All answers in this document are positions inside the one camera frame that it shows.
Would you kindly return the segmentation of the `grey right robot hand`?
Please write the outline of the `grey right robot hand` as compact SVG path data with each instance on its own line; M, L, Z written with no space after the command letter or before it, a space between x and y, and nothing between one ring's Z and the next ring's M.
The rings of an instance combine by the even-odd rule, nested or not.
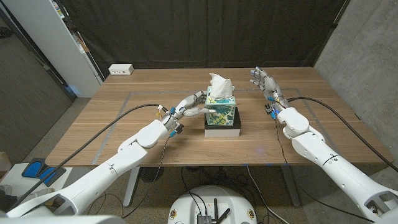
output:
M279 85L270 75L268 75L267 72L260 67L256 67L255 70L250 71L250 74L253 77L253 79L250 79L250 82L263 92L273 110L280 112L290 107L289 102L284 98Z

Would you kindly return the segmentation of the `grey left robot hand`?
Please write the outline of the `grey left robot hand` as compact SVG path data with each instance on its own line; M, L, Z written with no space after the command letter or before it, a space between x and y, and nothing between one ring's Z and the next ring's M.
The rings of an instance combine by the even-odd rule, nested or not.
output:
M162 118L162 124L170 131L180 125L178 121L184 116L191 117L201 113L215 113L216 110L214 109L197 108L198 105L205 103L206 94L207 91L199 91L193 95L187 96L177 106L172 107L170 110L162 108L165 112L165 116Z

